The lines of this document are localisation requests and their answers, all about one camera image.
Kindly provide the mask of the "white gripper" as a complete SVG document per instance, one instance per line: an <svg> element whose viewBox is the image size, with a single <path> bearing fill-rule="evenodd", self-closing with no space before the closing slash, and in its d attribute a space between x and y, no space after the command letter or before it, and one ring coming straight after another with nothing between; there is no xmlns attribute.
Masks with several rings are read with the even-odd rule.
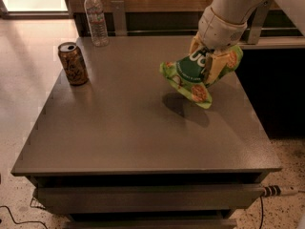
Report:
<svg viewBox="0 0 305 229"><path fill-rule="evenodd" d="M198 32L192 39L189 54L202 50L205 46L209 50L220 50L236 45L246 28L247 23L227 22L208 6L198 22ZM224 74L232 72L237 67L237 54L234 51L209 52L206 59L208 70L208 75L204 78L206 86L211 86Z"/></svg>

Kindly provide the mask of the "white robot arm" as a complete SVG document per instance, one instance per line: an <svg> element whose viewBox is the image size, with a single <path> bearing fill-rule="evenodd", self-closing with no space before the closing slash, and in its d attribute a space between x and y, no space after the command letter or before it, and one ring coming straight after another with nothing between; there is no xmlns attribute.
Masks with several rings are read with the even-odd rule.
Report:
<svg viewBox="0 0 305 229"><path fill-rule="evenodd" d="M208 53L206 74L203 82L213 84L226 63L229 47L235 45L246 30L253 11L267 0L213 0L204 9L198 22L198 32L190 53L198 47ZM305 0L275 0L290 20L305 34Z"/></svg>

